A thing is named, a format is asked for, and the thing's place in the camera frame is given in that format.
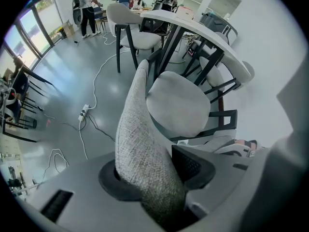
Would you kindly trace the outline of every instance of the chair seat cushion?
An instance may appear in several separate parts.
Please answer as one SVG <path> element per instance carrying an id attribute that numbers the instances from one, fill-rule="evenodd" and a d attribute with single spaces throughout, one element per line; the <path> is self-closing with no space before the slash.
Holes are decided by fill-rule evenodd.
<path id="1" fill-rule="evenodd" d="M 202 69 L 206 67 L 208 62 L 209 60 L 204 57 L 199 58 L 199 63 L 201 64 Z M 221 75 L 221 72 L 218 70 L 216 66 L 213 66 L 212 69 L 208 72 L 206 79 L 207 79 L 207 82 L 212 87 L 217 87 L 224 83 L 224 79 Z M 225 90 L 225 87 L 222 87 L 219 90 L 223 92 Z"/>
<path id="2" fill-rule="evenodd" d="M 201 41 L 195 40 L 194 43 L 197 44 L 197 45 L 199 46 L 202 42 L 201 42 Z M 203 47 L 203 51 L 206 52 L 208 55 L 213 54 L 213 53 L 215 52 L 215 50 L 216 50 L 216 49 L 214 49 L 214 48 L 210 49 L 210 48 L 209 48 L 208 46 L 206 46 L 206 45 Z"/>
<path id="3" fill-rule="evenodd" d="M 211 108 L 200 88 L 174 72 L 159 75 L 146 102 L 160 125 L 183 137 L 195 137 L 204 130 Z"/>
<path id="4" fill-rule="evenodd" d="M 161 37 L 154 33 L 137 32 L 132 33 L 132 40 L 135 49 L 150 50 L 161 41 Z M 125 47 L 130 47 L 127 36 L 120 41 L 120 44 Z"/>

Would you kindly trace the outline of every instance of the cushion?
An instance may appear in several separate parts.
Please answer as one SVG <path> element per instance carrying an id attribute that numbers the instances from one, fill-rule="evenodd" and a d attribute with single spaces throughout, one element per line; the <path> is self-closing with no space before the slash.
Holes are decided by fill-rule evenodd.
<path id="1" fill-rule="evenodd" d="M 132 40 L 135 49 L 150 50 L 161 41 L 161 37 L 154 33 L 136 32 L 132 33 Z M 127 36 L 120 41 L 120 44 L 125 47 L 130 47 Z"/>
<path id="2" fill-rule="evenodd" d="M 199 87 L 174 72 L 159 75 L 146 102 L 160 125 L 183 137 L 195 137 L 204 130 L 211 108 Z"/>
<path id="3" fill-rule="evenodd" d="M 204 57 L 200 57 L 199 62 L 201 64 L 202 69 L 204 69 L 208 64 L 209 60 Z M 216 66 L 213 66 L 213 68 L 208 72 L 206 79 L 207 82 L 212 87 L 217 87 L 224 83 L 224 79 L 221 75 L 221 72 L 218 70 Z M 225 90 L 225 87 L 222 87 L 219 90 L 223 92 Z"/>
<path id="4" fill-rule="evenodd" d="M 148 62 L 143 60 L 119 120 L 115 165 L 120 178 L 141 191 L 148 214 L 164 226 L 183 211 L 185 192 L 146 106 L 147 74 Z"/>
<path id="5" fill-rule="evenodd" d="M 195 44 L 200 45 L 202 42 L 201 41 L 194 41 Z M 206 52 L 208 55 L 211 55 L 215 52 L 215 48 L 210 49 L 208 46 L 203 47 L 203 51 Z"/>

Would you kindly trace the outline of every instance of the black pants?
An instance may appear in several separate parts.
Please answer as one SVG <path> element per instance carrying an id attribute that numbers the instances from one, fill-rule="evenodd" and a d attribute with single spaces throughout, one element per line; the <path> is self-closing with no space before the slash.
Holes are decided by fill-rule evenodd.
<path id="1" fill-rule="evenodd" d="M 89 20 L 89 25 L 93 33 L 96 32 L 96 22 L 95 22 L 95 12 L 93 7 L 83 9 L 83 20 L 81 23 L 82 35 L 84 36 L 87 33 L 87 23 Z"/>

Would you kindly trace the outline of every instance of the shoe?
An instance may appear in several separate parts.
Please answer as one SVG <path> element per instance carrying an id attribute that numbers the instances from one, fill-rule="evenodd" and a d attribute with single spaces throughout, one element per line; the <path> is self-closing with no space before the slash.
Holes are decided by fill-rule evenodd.
<path id="1" fill-rule="evenodd" d="M 96 31 L 95 33 L 92 34 L 92 36 L 96 36 L 97 34 L 100 34 L 101 31 Z"/>
<path id="2" fill-rule="evenodd" d="M 85 39 L 85 38 L 87 38 L 89 36 L 90 36 L 90 34 L 85 34 L 84 36 L 82 36 L 82 39 Z"/>

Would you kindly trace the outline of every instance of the power strip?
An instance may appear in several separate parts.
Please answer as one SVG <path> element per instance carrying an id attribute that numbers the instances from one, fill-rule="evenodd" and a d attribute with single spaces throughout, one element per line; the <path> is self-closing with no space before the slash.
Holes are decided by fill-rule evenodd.
<path id="1" fill-rule="evenodd" d="M 89 105 L 87 105 L 87 104 L 84 105 L 84 107 L 83 107 L 81 113 L 80 113 L 79 116 L 78 116 L 78 120 L 79 120 L 79 121 L 83 121 L 83 120 L 85 119 L 86 114 L 87 114 L 89 108 L 90 108 Z"/>

